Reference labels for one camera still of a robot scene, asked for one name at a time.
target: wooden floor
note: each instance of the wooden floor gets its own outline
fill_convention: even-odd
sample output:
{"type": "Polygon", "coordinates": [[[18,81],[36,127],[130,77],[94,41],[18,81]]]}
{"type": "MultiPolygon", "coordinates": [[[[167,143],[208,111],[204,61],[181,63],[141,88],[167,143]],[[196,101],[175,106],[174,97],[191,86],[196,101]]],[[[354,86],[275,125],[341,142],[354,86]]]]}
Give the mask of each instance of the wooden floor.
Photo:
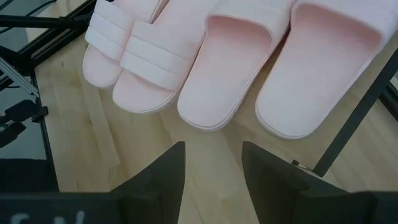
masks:
{"type": "MultiPolygon", "coordinates": [[[[64,16],[83,0],[58,0],[43,16],[64,16]]],[[[28,30],[33,39],[41,30],[28,30]]],[[[314,167],[353,108],[398,47],[398,35],[309,137],[281,140],[265,131],[254,100],[277,53],[264,67],[232,122],[212,133],[192,128],[175,105],[156,114],[119,109],[111,91],[82,74],[80,37],[36,70],[61,191],[109,191],[140,172],[176,141],[187,145],[180,223],[258,223],[243,177],[241,145],[252,141],[277,156],[314,167]]],[[[398,123],[378,101],[324,179],[345,190],[398,189],[398,123]]]]}

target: pink slide sandal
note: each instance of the pink slide sandal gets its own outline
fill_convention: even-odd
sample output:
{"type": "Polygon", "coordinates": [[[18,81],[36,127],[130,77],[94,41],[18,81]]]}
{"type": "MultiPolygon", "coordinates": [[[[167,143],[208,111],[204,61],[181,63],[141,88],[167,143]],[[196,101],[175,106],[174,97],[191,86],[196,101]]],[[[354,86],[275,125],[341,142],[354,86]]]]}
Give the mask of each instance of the pink slide sandal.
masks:
{"type": "Polygon", "coordinates": [[[284,36],[293,0],[221,0],[178,99],[182,119],[216,131],[233,117],[284,36]]]}
{"type": "Polygon", "coordinates": [[[116,83],[120,59],[136,19],[152,22],[168,0],[97,0],[85,39],[90,44],[83,73],[92,85],[107,88],[116,83]]]}
{"type": "Polygon", "coordinates": [[[397,22],[397,0],[298,0],[286,44],[256,101],[260,123],[284,139],[312,133],[397,22]]]}
{"type": "Polygon", "coordinates": [[[121,60],[125,68],[113,100],[133,113],[167,106],[192,67],[205,35],[205,17],[217,0],[170,0],[153,25],[136,22],[121,60]]]}

